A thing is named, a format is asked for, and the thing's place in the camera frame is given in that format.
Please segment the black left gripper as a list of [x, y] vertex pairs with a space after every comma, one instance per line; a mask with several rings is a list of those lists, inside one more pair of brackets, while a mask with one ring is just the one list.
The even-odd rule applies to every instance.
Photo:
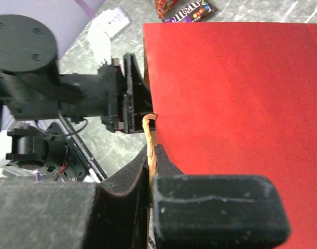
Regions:
[[110, 132], [142, 133], [143, 117], [153, 112], [151, 92], [142, 77], [135, 54], [126, 53], [123, 61], [125, 77], [118, 58], [102, 63], [98, 69], [103, 89], [101, 123]]

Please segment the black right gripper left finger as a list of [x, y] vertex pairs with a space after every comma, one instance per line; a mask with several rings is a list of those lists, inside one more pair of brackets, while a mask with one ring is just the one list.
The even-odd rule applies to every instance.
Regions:
[[101, 183], [0, 182], [0, 248], [147, 248], [146, 153]]

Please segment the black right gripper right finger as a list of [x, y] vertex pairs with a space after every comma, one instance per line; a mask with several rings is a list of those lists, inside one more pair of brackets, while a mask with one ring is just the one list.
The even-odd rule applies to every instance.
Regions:
[[274, 184], [260, 175], [187, 175], [155, 148], [157, 248], [275, 248], [291, 233]]

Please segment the red paper bag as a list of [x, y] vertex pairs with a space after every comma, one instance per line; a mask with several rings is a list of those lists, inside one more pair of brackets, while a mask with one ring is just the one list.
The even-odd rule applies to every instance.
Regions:
[[317, 248], [317, 24], [146, 23], [156, 132], [186, 174], [259, 174]]

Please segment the red cookie snack bag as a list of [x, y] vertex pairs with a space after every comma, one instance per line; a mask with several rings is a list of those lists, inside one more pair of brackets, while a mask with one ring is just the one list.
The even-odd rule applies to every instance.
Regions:
[[167, 12], [169, 12], [179, 0], [154, 0], [154, 6], [158, 13], [158, 17], [162, 18]]

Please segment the purple M&M's packet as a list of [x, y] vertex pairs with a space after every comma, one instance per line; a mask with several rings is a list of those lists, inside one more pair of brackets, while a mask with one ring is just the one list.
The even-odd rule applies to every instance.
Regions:
[[191, 22], [201, 22], [208, 18], [209, 16], [218, 12], [216, 8], [210, 1], [197, 0], [191, 4], [188, 4], [180, 11], [178, 11], [174, 16], [170, 18], [162, 18], [164, 23], [191, 23]]

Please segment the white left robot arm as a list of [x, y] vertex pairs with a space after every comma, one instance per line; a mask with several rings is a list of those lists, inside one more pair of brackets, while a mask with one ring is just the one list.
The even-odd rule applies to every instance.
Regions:
[[142, 132], [153, 112], [134, 54], [101, 63], [96, 74], [60, 74], [53, 32], [22, 15], [0, 15], [0, 131], [4, 106], [17, 121], [100, 117], [125, 134]]

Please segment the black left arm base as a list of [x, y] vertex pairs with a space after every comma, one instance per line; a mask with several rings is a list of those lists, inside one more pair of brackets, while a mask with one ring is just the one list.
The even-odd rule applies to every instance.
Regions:
[[41, 131], [31, 125], [7, 131], [11, 152], [6, 159], [20, 168], [50, 173], [55, 181], [101, 182], [104, 170], [68, 123], [52, 122]]

